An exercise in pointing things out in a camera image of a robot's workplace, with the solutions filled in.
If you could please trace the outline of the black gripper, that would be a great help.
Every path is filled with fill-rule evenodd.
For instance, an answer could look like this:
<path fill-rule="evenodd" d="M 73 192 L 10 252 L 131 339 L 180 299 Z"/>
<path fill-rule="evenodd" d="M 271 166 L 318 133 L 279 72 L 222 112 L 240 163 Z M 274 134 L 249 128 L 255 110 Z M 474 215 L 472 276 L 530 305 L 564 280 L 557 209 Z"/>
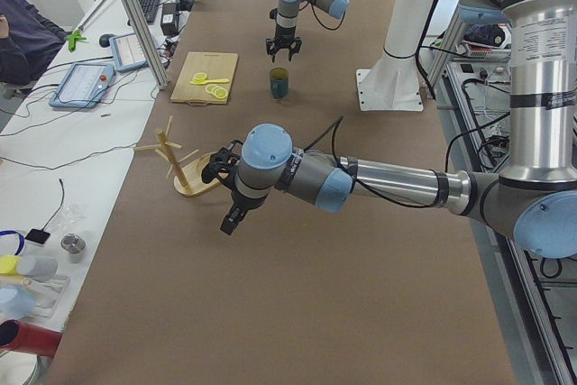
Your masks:
<path fill-rule="evenodd" d="M 246 184 L 239 177 L 232 177 L 227 181 L 231 189 L 233 205 L 223 218 L 220 230 L 225 234 L 232 235 L 246 214 L 260 207 L 270 192 L 270 186 L 255 187 Z"/>
<path fill-rule="evenodd" d="M 266 52 L 272 62 L 275 62 L 276 53 L 280 50 L 288 50 L 288 60 L 298 54 L 301 48 L 301 39 L 296 35 L 296 27 L 275 27 L 275 35 L 265 41 Z"/>

